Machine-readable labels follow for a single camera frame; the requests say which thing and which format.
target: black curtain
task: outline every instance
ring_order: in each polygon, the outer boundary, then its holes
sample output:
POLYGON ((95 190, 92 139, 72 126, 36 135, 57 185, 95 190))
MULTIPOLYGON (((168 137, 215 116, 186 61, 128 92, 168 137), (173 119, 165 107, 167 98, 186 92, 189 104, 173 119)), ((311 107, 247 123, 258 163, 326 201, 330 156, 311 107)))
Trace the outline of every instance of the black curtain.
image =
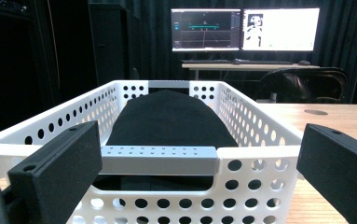
POLYGON ((350 76, 347 102, 357 81, 357 1, 339 0, 142 0, 143 79, 188 79, 183 59, 308 60, 319 66, 334 66, 350 76), (320 17, 313 52, 219 52, 172 53, 171 8, 293 8, 319 7, 320 17))

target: wooden table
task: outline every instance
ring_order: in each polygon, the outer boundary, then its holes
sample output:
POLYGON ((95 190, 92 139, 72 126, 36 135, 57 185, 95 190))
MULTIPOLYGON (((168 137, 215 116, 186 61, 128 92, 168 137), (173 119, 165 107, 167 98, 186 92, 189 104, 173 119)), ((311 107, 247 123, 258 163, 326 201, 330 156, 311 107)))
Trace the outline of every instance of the wooden table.
MULTIPOLYGON (((320 124, 337 129, 357 139, 357 105, 281 105, 261 104, 264 110, 286 119, 304 131, 307 123, 320 124), (322 111, 327 115, 315 115, 305 112, 322 111)), ((0 187, 7 187, 5 180, 0 180, 0 187)), ((297 180, 287 223, 347 223, 343 216, 326 201, 321 194, 306 180, 297 180)))
POLYGON ((183 63, 183 68, 195 71, 195 80, 199 80, 199 71, 260 71, 269 72, 279 68, 317 68, 315 65, 294 64, 232 64, 232 63, 183 63))

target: black fabric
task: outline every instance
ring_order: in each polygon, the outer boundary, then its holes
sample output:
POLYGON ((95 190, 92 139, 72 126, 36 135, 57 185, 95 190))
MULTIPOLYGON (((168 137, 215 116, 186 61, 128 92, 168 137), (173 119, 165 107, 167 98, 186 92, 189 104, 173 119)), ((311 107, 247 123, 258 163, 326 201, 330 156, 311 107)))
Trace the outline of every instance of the black fabric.
MULTIPOLYGON (((157 91, 129 100, 107 145, 238 146, 206 104, 175 91, 157 91)), ((123 190, 206 190, 212 183, 212 176, 104 175, 93 185, 100 189, 117 189, 119 185, 123 190)))
POLYGON ((157 91, 128 101, 107 145, 236 147, 237 143, 201 100, 157 91))

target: dual monitor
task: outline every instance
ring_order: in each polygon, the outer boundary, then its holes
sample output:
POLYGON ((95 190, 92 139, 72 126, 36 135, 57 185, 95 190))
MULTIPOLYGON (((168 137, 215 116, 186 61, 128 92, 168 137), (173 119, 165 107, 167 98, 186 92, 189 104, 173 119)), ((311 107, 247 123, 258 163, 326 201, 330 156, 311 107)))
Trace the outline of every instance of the dual monitor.
POLYGON ((312 51, 318 8, 172 9, 172 51, 312 51))

